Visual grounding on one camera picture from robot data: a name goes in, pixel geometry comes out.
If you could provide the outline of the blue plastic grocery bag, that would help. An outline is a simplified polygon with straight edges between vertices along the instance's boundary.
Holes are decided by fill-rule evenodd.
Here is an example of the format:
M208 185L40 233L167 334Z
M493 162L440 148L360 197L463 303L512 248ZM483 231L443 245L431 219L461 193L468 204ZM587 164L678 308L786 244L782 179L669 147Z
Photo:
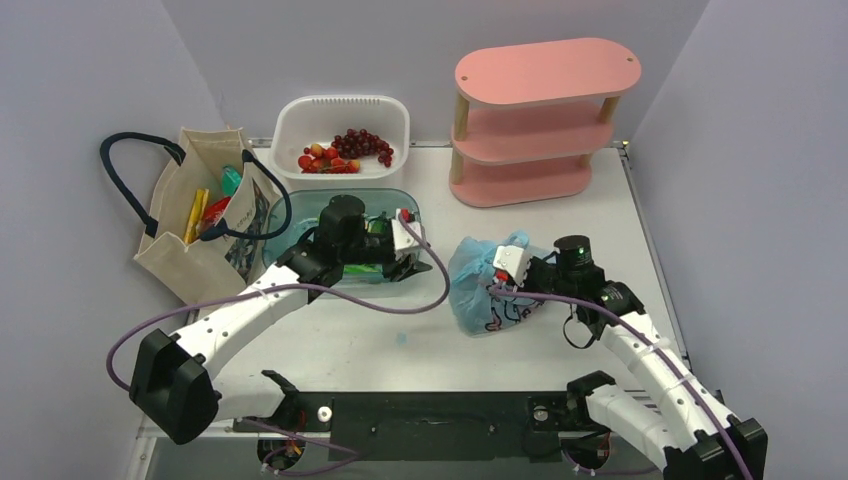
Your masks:
M531 244L523 230L516 230L499 242L470 236L460 241L448 263L448 301L459 329L466 335L487 335L511 328L544 304L538 300L489 293L495 277L492 262L499 246L523 247L534 256L545 255L544 250Z

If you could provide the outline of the beige canvas tote bag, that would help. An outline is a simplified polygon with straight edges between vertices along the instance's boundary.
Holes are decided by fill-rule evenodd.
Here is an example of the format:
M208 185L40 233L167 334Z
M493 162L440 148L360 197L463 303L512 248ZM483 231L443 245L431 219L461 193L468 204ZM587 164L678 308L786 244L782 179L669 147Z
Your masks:
M122 140L157 145L170 157L149 205L115 169L110 153ZM265 270L265 242L288 228L272 216L273 207L290 206L288 194L239 130L184 129L176 142L121 132L102 141L99 155L142 222L135 261L186 304L241 292Z

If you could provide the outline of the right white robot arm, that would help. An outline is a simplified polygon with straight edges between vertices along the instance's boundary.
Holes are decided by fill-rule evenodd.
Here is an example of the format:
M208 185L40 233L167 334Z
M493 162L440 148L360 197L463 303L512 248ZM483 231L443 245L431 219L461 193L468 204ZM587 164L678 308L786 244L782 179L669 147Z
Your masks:
M529 298L572 305L593 342L618 358L653 403L643 405L596 371L567 385L565 413L572 425L607 428L666 479L763 478L764 428L740 419L703 386L632 289L608 279L595 263L587 237L562 237L545 257L526 250L509 274Z

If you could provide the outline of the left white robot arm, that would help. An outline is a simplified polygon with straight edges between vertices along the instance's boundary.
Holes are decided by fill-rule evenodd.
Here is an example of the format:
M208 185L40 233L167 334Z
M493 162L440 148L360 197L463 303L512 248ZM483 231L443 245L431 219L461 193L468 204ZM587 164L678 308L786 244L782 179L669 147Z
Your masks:
M336 195L317 225L287 249L239 295L211 302L213 312L171 334L156 329L140 342L130 400L177 445L217 421L260 418L272 429L292 426L297 388L274 370L244 381L221 378L224 367L284 316L321 294L341 297L336 284L348 265L379 265L400 282L428 271L418 259L427 247L417 212L399 208L373 220L364 202Z

